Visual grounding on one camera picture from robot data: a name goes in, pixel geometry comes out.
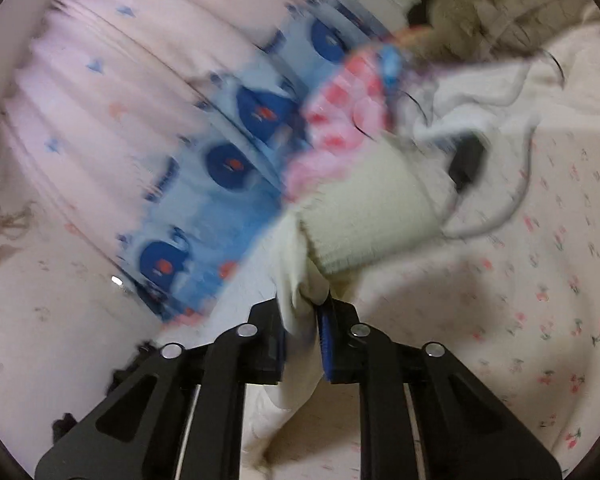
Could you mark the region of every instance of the crumpled fabric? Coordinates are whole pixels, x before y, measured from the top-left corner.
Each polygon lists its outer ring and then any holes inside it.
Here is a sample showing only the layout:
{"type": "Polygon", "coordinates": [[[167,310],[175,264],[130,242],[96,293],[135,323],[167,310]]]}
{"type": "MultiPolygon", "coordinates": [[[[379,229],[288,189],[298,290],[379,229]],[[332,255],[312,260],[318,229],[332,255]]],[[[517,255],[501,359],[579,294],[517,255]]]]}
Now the crumpled fabric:
{"type": "MultiPolygon", "coordinates": [[[[531,54],[582,22],[592,0],[432,0],[433,30],[408,47],[425,62],[531,54]]],[[[587,21],[600,19],[590,14],[587,21]]]]}
{"type": "Polygon", "coordinates": [[[388,123],[375,50],[354,54],[308,99],[302,110],[313,147],[296,156],[285,175],[286,198],[296,202],[325,180],[345,178],[388,123]]]}

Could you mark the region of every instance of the clothing pile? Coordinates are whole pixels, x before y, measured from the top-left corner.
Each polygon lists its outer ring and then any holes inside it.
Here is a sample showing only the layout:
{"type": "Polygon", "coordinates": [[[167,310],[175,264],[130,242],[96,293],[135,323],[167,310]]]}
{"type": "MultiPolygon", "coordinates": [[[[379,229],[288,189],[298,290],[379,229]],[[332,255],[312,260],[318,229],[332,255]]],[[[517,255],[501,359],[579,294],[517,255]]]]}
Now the clothing pile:
{"type": "MultiPolygon", "coordinates": [[[[406,35],[403,97],[389,106],[397,137],[364,139],[359,128],[354,145],[365,147],[346,158],[348,171],[323,173],[276,227],[270,252],[288,361],[278,386],[248,391],[244,478],[267,473],[270,440],[322,376],[313,305],[330,290],[395,340],[449,346],[565,474],[600,434],[600,15],[591,0],[432,0],[429,17],[428,34],[406,35]],[[487,148],[486,168],[464,200],[449,200],[446,152],[467,135],[487,148]]],[[[331,84],[343,86],[347,72],[331,84]]],[[[321,112],[333,104],[326,96],[321,112]]],[[[356,123],[356,107],[347,109],[343,132],[356,123]]],[[[315,426],[328,410],[314,407],[312,435],[326,431],[315,426]]],[[[278,453],[270,459],[284,463],[278,453]]],[[[313,464],[346,478],[358,460],[355,450],[347,457],[313,464]]]]}

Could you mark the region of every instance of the screw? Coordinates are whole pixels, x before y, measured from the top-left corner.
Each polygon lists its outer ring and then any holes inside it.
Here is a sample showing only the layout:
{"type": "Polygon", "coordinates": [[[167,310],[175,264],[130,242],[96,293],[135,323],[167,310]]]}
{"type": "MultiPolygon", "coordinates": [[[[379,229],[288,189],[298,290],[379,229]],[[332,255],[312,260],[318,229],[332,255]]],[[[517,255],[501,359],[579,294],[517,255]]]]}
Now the screw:
{"type": "Polygon", "coordinates": [[[244,323],[236,331],[240,337],[251,337],[258,333],[258,327],[251,323],[244,323]]]}
{"type": "Polygon", "coordinates": [[[424,351],[430,357],[442,357],[445,354],[445,347],[440,343],[429,343],[424,351]]]}
{"type": "Polygon", "coordinates": [[[371,334],[371,329],[368,325],[359,323],[351,327],[351,333],[356,337],[366,337],[371,334]]]}
{"type": "Polygon", "coordinates": [[[182,346],[176,345],[176,343],[169,343],[160,350],[160,355],[165,359],[175,359],[176,357],[179,357],[180,354],[182,354],[182,346]]]}

